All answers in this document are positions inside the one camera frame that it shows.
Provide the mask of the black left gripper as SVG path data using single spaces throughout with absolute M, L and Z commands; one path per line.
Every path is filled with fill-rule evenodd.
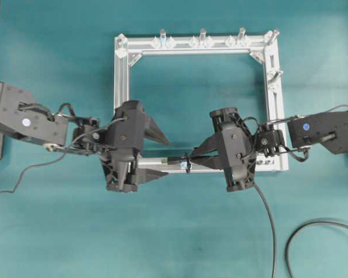
M 115 109 L 111 125 L 103 134 L 106 151 L 100 161 L 106 188 L 115 192 L 136 192 L 144 184 L 168 175 L 167 172 L 137 168 L 137 156 L 143 149 L 143 137 L 169 145 L 166 135 L 139 101 L 126 101 Z

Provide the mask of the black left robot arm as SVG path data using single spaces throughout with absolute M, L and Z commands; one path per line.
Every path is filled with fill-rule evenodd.
M 0 133 L 64 155 L 97 155 L 109 191 L 136 192 L 139 184 L 167 175 L 139 167 L 145 139 L 169 143 L 139 101 L 122 103 L 101 126 L 98 118 L 76 116 L 69 103 L 53 113 L 28 90 L 0 82 Z

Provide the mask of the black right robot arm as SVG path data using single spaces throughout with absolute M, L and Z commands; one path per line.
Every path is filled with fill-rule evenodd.
M 292 146 L 285 144 L 277 121 L 258 124 L 254 133 L 235 107 L 212 111 L 214 133 L 186 158 L 205 167 L 223 170 L 228 192 L 246 190 L 255 186 L 254 176 L 258 154 L 265 157 L 288 153 L 304 162 L 309 148 L 320 144 L 332 154 L 348 153 L 348 110 L 325 111 L 307 116 L 285 118 Z

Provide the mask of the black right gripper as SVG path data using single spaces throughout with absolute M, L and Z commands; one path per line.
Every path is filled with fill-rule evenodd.
M 223 170 L 227 192 L 243 191 L 255 186 L 254 136 L 240 117 L 238 109 L 222 108 L 209 115 L 215 133 L 193 149 L 190 162 Z M 218 155 L 204 156 L 216 151 Z

